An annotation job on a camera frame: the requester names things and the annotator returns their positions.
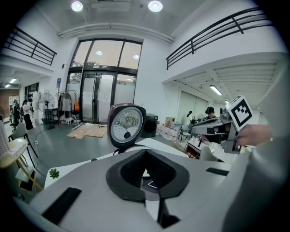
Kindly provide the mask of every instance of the black metal railing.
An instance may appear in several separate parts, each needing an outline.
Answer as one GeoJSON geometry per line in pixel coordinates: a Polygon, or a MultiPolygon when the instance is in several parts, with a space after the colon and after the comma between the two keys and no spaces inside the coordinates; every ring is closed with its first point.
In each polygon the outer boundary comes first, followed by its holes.
{"type": "Polygon", "coordinates": [[[245,30],[266,26],[273,26],[273,24],[258,7],[242,10],[223,18],[197,33],[171,53],[166,58],[167,70],[183,57],[194,54],[196,50],[218,39],[239,32],[244,34],[245,30]]]}
{"type": "Polygon", "coordinates": [[[51,65],[57,54],[23,30],[15,27],[9,34],[4,48],[29,56],[45,64],[51,65]]]}

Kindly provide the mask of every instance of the orange bag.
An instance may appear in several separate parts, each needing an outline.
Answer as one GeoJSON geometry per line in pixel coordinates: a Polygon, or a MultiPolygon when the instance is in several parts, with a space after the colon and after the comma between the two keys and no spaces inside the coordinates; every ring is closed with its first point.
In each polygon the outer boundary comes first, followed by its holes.
{"type": "Polygon", "coordinates": [[[80,111],[80,105],[78,104],[77,100],[74,102],[74,111],[80,111]]]}

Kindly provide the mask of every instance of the hand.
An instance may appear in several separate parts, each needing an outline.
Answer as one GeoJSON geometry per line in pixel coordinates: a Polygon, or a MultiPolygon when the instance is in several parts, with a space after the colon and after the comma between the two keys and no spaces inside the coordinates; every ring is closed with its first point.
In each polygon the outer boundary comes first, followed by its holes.
{"type": "Polygon", "coordinates": [[[272,132],[268,125],[246,125],[237,136],[237,145],[257,146],[270,142],[271,138],[272,132]]]}

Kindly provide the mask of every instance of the gauge dial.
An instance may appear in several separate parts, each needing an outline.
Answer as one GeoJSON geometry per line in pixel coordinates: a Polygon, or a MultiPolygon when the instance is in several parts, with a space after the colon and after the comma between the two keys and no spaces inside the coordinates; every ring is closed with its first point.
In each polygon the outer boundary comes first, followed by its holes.
{"type": "Polygon", "coordinates": [[[134,139],[142,128],[143,116],[139,109],[128,107],[121,110],[111,125],[111,136],[118,143],[134,139]]]}

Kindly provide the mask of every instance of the gray floor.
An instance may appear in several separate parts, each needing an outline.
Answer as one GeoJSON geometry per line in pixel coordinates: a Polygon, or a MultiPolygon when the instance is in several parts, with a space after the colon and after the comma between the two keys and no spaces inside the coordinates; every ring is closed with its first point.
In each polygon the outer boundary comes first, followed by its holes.
{"type": "MultiPolygon", "coordinates": [[[[36,146],[34,141],[35,139],[38,141],[38,164],[37,157],[30,147],[29,151],[34,164],[37,164],[36,180],[40,186],[44,187],[47,172],[53,167],[65,166],[98,158],[116,150],[116,147],[111,144],[107,134],[102,138],[85,136],[79,140],[67,137],[71,132],[71,128],[72,127],[67,125],[61,125],[59,129],[58,126],[56,126],[54,129],[44,130],[43,126],[39,126],[27,132],[29,140],[35,150],[36,146]]],[[[7,130],[6,133],[9,135],[11,128],[7,127],[7,130]]],[[[172,145],[171,141],[165,140],[159,135],[154,139],[167,145],[172,145]]],[[[29,167],[33,167],[27,152],[24,153],[24,157],[29,167]]]]}

